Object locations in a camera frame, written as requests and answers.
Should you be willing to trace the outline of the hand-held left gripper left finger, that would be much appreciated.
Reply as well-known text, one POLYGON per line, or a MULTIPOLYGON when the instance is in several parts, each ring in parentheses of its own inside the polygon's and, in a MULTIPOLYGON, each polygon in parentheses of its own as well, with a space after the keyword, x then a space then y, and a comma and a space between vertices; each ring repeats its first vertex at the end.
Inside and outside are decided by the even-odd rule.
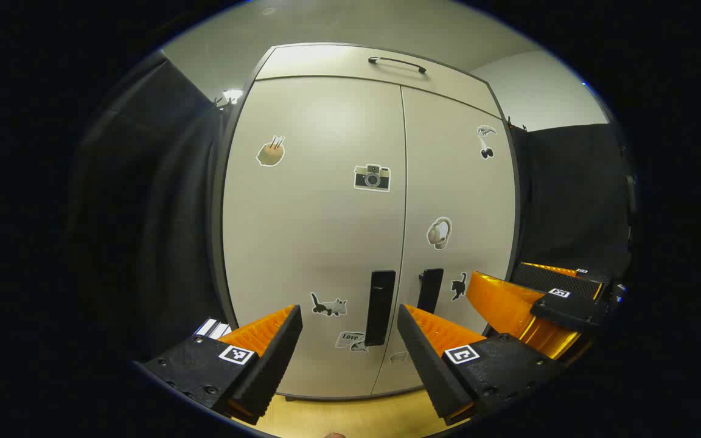
POLYGON ((284 379, 302 328, 300 305, 237 328, 214 308, 167 310, 134 319, 134 358, 187 401, 255 425, 284 379))

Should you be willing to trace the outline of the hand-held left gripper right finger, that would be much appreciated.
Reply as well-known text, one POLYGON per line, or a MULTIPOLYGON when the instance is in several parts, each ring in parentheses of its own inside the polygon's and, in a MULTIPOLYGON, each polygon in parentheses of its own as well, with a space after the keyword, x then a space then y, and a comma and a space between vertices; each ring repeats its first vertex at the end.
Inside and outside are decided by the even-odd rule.
POLYGON ((400 305, 397 328, 437 416, 488 419, 553 382, 564 366, 509 333, 482 336, 400 305))

